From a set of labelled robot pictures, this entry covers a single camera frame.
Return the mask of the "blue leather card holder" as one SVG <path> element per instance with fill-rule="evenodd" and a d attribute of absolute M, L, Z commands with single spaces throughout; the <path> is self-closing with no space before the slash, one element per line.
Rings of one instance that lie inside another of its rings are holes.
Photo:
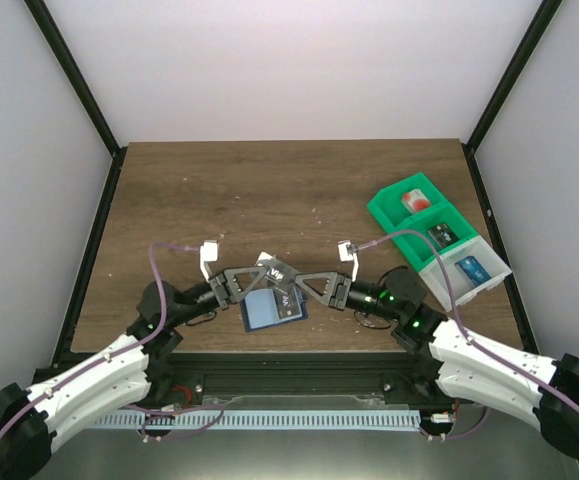
<path fill-rule="evenodd" d="M 253 293 L 249 294 L 243 302 L 240 303 L 243 325 L 247 333 L 271 327 L 277 327 L 308 318 L 308 311 L 306 306 L 307 299 L 303 292 L 299 289 L 303 296 L 304 317 L 299 320 L 279 323 L 273 295 L 274 290 L 275 289 L 273 288 L 265 288 L 254 291 Z"/>

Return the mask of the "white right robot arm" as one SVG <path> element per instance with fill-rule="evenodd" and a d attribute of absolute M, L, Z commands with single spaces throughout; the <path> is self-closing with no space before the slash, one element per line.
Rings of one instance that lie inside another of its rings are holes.
<path fill-rule="evenodd" d="M 491 340 L 424 302 L 426 291 L 406 267 L 367 283 L 338 272 L 295 280 L 323 305 L 394 323 L 391 334 L 431 367 L 413 378 L 416 396 L 472 401 L 537 429 L 559 452 L 579 460 L 579 358 L 553 359 Z"/>

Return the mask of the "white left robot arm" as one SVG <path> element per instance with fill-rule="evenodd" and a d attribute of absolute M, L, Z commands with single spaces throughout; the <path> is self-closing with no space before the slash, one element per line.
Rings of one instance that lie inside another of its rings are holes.
<path fill-rule="evenodd" d="M 138 317 L 114 342 L 71 369 L 26 389 L 0 390 L 0 479 L 29 479 L 68 439 L 131 404 L 155 405 L 173 392 L 168 357 L 177 328 L 242 301 L 264 277 L 260 266 L 225 269 L 180 291 L 155 280 Z"/>

